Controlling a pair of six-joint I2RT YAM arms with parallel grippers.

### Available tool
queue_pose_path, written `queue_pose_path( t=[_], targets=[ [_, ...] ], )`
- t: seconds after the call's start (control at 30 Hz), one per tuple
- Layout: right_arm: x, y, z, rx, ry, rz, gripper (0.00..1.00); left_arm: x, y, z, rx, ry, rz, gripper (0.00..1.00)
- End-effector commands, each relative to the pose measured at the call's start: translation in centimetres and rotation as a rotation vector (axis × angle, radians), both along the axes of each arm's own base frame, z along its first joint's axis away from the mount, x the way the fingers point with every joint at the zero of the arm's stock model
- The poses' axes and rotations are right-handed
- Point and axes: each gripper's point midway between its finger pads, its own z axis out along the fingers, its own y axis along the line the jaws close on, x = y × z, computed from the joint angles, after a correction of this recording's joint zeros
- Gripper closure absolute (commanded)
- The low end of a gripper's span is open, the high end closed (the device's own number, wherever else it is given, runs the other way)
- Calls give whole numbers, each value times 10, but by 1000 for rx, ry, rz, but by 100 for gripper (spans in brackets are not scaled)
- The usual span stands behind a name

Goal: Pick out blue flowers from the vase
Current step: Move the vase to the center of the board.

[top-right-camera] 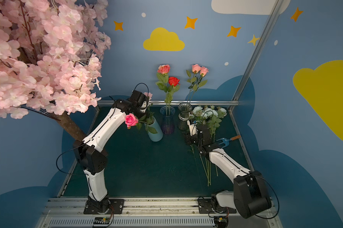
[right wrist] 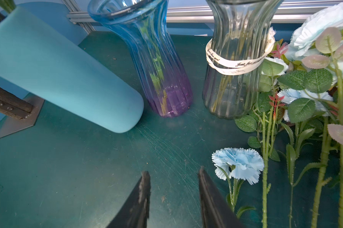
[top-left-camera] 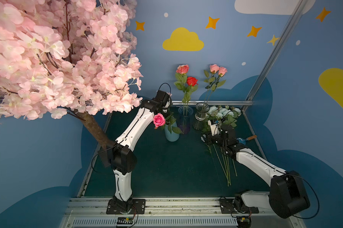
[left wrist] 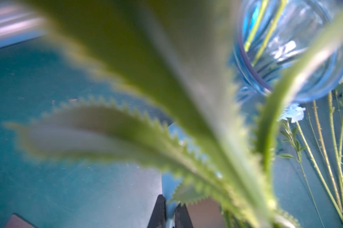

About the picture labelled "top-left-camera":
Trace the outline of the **blue carnation stem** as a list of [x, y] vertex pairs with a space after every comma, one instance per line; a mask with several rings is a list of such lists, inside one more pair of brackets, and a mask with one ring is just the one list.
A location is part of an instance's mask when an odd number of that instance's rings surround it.
[[211, 145], [209, 145], [209, 143], [208, 143], [207, 136], [208, 136], [207, 134], [202, 134], [201, 140], [207, 146], [207, 151], [209, 152], [209, 154], [210, 154], [210, 156], [212, 158], [213, 166], [214, 166], [215, 170], [217, 170], [216, 163], [215, 163], [215, 160], [214, 160], [214, 157], [213, 157], [213, 154], [212, 154]]
[[224, 169], [224, 165], [222, 165], [220, 156], [219, 156], [219, 154], [218, 154], [218, 150], [216, 149], [215, 145], [213, 145], [213, 148], [214, 148], [214, 151], [215, 151], [216, 156], [217, 156], [217, 158], [218, 158], [218, 161], [219, 161], [219, 163], [220, 163], [220, 166], [221, 166], [221, 168], [222, 168], [222, 171], [223, 171], [223, 173], [224, 173], [224, 175], [225, 175], [225, 177], [226, 177], [227, 185], [228, 185], [228, 183], [229, 183], [229, 182], [228, 182], [228, 175], [227, 175], [227, 173], [226, 173], [226, 171], [225, 171], [225, 169]]

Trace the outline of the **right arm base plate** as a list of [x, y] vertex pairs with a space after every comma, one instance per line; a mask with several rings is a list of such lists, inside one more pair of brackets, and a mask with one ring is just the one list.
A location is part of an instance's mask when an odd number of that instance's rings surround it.
[[257, 207], [248, 207], [241, 198], [220, 198], [220, 209], [222, 214], [259, 214]]

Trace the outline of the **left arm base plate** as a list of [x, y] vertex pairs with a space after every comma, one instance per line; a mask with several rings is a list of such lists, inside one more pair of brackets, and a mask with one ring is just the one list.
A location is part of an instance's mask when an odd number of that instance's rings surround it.
[[122, 201], [113, 197], [108, 202], [106, 214], [144, 214], [145, 208], [145, 199], [129, 199], [128, 201]]

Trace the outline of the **clear ribbed glass vase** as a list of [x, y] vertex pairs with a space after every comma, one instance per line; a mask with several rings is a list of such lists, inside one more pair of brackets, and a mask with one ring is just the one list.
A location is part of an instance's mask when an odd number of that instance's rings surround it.
[[195, 130], [203, 129], [208, 111], [209, 111], [209, 105], [206, 102], [200, 102], [196, 104], [195, 119], [194, 119], [194, 122], [192, 123], [192, 127]]

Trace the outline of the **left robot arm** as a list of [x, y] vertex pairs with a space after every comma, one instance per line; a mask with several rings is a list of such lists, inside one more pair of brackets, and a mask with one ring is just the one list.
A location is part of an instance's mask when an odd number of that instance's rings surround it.
[[170, 104], [170, 95], [158, 90], [155, 98], [141, 103], [137, 115], [126, 130], [115, 141], [107, 143], [107, 159], [115, 176], [116, 187], [109, 201], [108, 214], [128, 214], [133, 210], [131, 173], [137, 163], [134, 148], [154, 117], [157, 114], [164, 116]]

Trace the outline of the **purple ribbed glass vase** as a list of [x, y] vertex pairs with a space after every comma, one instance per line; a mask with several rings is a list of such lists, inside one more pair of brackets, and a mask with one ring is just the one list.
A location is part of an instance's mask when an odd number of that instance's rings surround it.
[[189, 106], [181, 106], [178, 108], [179, 117], [177, 120], [177, 125], [183, 134], [188, 134], [191, 128], [191, 116], [193, 114], [193, 109]]

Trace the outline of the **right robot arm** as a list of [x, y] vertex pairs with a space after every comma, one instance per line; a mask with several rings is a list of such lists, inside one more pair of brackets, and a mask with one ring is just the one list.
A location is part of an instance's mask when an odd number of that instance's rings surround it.
[[242, 207], [268, 209], [286, 219], [310, 207], [300, 174], [273, 165], [235, 136], [235, 130], [229, 125], [213, 126], [209, 133], [201, 136], [201, 140], [209, 146], [220, 147], [224, 156], [246, 166], [268, 185], [268, 192], [246, 191], [238, 196], [237, 210]]

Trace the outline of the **light blue ceramic vase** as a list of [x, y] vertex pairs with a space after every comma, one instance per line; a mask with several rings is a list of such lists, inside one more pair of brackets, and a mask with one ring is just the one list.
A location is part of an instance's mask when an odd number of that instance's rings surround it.
[[173, 132], [173, 131], [169, 131], [168, 130], [168, 125], [166, 124], [165, 125], [165, 128], [164, 128], [164, 132], [165, 132], [165, 136], [166, 136], [166, 139], [168, 140], [168, 141], [170, 141], [170, 142], [175, 142], [175, 141], [177, 141], [178, 139], [179, 139], [179, 137], [180, 137], [180, 135], [179, 134], [177, 134], [177, 133], [175, 133], [175, 132]]

